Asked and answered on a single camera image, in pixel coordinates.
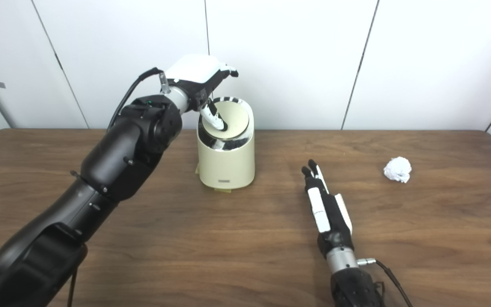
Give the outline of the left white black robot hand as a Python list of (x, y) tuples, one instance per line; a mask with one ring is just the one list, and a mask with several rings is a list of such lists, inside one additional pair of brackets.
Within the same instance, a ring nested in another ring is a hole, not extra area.
[(213, 128), (226, 131), (228, 124), (211, 95), (229, 76), (237, 78), (239, 72), (214, 56), (185, 55), (159, 75), (161, 94), (170, 99), (181, 115), (189, 111), (198, 112)]

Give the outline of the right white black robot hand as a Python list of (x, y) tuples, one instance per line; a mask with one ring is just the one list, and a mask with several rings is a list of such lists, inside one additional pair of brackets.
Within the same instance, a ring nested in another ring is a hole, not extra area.
[(320, 166), (313, 159), (309, 159), (301, 171), (305, 181), (304, 190), (318, 230), (317, 244), (322, 256), (327, 257), (335, 248), (354, 249), (351, 220), (341, 194), (331, 194)]

